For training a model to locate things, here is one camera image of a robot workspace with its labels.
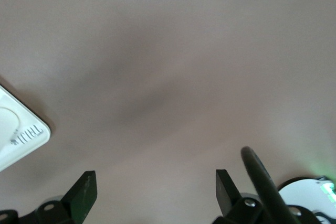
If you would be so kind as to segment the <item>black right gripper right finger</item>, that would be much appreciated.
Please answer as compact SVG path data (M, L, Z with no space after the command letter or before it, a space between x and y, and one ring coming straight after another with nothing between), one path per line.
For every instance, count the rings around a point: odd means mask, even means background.
M216 170L216 199L225 219L241 219L243 198L225 169Z

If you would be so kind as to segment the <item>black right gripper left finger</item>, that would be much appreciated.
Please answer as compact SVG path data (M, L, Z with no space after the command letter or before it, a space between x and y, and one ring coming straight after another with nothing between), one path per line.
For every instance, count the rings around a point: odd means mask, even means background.
M96 172L84 172L62 198L62 204L74 224L83 224L97 195Z

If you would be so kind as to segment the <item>cream bear print tray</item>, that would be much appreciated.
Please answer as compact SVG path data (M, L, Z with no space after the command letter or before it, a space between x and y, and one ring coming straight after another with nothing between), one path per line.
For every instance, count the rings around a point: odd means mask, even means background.
M49 126L0 85L0 172L49 141Z

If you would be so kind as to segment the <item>brown table cover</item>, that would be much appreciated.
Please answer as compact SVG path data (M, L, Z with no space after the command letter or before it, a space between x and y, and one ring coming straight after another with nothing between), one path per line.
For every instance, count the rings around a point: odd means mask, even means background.
M0 172L20 215L94 170L85 224L211 224L244 146L336 180L336 0L0 0L0 84L51 129Z

